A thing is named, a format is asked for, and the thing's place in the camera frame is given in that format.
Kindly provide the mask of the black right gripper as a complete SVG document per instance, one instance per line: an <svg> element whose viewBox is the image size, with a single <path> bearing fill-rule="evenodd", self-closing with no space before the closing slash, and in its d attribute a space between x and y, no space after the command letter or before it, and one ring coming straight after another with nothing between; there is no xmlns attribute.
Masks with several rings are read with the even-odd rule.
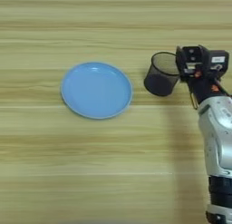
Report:
<svg viewBox="0 0 232 224"><path fill-rule="evenodd" d="M176 65L182 82L188 85L190 96L201 104L207 98L227 96L230 94L220 84L221 74L217 70L209 70L209 49L203 45L194 47L194 68L187 69L188 55L192 46L178 46L176 49Z"/></svg>

